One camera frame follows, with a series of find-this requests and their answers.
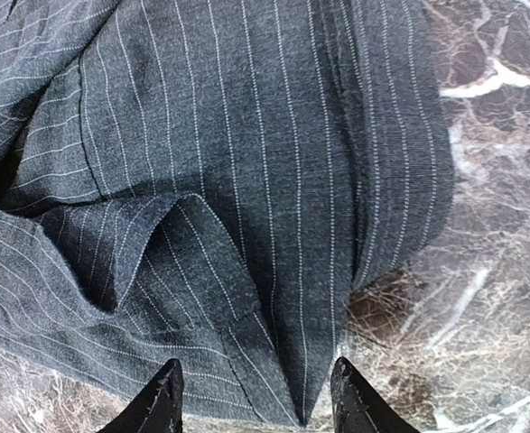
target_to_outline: striped garment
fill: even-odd
[[[418,0],[0,0],[0,346],[306,425],[349,294],[439,234]]]

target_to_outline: robotic claw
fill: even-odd
[[[98,433],[182,433],[181,363],[171,359],[120,415]],[[418,433],[346,359],[330,377],[335,433]]]

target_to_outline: brown marble table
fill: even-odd
[[[530,0],[427,0],[457,171],[444,235],[351,301],[341,353],[417,428],[530,433]],[[0,432],[125,401],[0,351]],[[187,431],[290,431],[187,418]],[[311,431],[332,431],[326,390]]]

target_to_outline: dark gray cloth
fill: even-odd
[[[0,346],[306,424],[349,294],[441,228],[417,0],[0,0]]]

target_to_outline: gray garment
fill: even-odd
[[[436,236],[418,0],[0,0],[0,346],[303,425],[351,291]]]

